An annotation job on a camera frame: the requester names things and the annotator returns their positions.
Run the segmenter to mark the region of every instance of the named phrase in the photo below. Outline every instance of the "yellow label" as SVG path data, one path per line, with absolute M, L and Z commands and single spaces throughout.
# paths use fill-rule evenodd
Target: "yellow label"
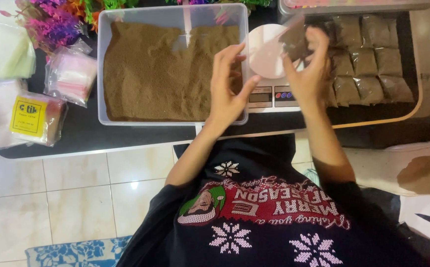
M 14 133 L 41 137 L 44 133 L 47 103 L 22 96 L 16 97 L 9 130 Z

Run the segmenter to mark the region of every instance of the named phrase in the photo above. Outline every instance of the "snowflake print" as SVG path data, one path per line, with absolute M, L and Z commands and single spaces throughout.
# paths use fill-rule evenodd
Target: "snowflake print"
M 222 228 L 212 226 L 215 239 L 208 245 L 221 246 L 220 253 L 227 251 L 229 254 L 232 251 L 239 254 L 240 247 L 252 247 L 247 241 L 250 238 L 246 236 L 251 230 L 240 229 L 240 224 L 232 225 L 233 223 L 230 223 L 230 225 L 223 223 Z
M 301 240 L 290 240 L 289 243 L 296 247 L 294 250 L 297 256 L 295 262 L 309 261 L 310 267 L 323 266 L 330 267 L 330 264 L 343 264 L 341 260 L 334 256 L 335 250 L 330 249 L 333 240 L 320 240 L 319 235 L 311 234 L 307 236 L 301 234 Z
M 225 177 L 232 176 L 233 173 L 240 173 L 237 169 L 238 163 L 232 163 L 231 161 L 220 164 L 215 167 L 216 174 L 223 175 Z

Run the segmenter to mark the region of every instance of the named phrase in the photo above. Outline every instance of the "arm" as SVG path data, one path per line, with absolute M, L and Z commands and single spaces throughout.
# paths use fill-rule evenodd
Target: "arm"
M 324 75 L 330 65 L 326 56 L 329 39 L 321 29 L 313 27 L 307 28 L 306 38 L 309 48 L 314 50 L 309 66 L 298 72 L 286 55 L 283 66 L 304 115 L 314 165 L 321 183 L 355 182 L 354 171 L 332 129 L 322 98 Z
M 230 76 L 240 76 L 241 73 L 231 70 L 231 64 L 246 59 L 246 56 L 238 55 L 244 46 L 244 43 L 231 45 L 215 55 L 210 83 L 212 96 L 210 116 L 200 133 L 169 172 L 166 184 L 179 186 L 191 182 L 205 165 L 218 137 L 245 108 L 248 97 L 261 77 L 251 77 L 242 91 L 238 95 L 233 95 L 230 89 Z

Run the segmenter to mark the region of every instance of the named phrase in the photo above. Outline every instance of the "digital kitchen scale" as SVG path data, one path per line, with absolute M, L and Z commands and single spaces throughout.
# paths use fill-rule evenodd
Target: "digital kitchen scale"
M 279 24 L 259 26 L 249 33 L 249 77 L 256 74 L 263 79 L 250 94 L 248 113 L 296 112 L 301 111 L 297 100 L 291 93 L 282 67 L 280 54 L 282 44 L 276 39 L 286 27 Z M 255 58 L 259 48 L 268 49 L 267 53 Z M 298 71 L 303 70 L 301 63 Z

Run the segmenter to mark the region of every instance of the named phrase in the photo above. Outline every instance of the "hand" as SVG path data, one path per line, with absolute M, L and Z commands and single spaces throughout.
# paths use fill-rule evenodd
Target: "hand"
M 303 112 L 312 108 L 325 108 L 322 90 L 325 75 L 328 74 L 330 68 L 327 57 L 328 36 L 319 28 L 308 27 L 306 39 L 309 42 L 309 50 L 314 50 L 311 55 L 312 61 L 307 68 L 296 71 L 289 57 L 286 54 L 282 55 L 284 72 L 291 91 Z
M 232 92 L 230 76 L 240 76 L 241 73 L 231 70 L 231 64 L 246 60 L 246 56 L 239 55 L 244 47 L 244 43 L 231 45 L 218 52 L 214 58 L 210 84 L 212 106 L 204 128 L 212 128 L 212 131 L 218 136 L 222 135 L 230 124 L 240 116 L 248 103 L 251 92 L 261 80 L 261 76 L 255 75 L 245 83 L 238 95 Z

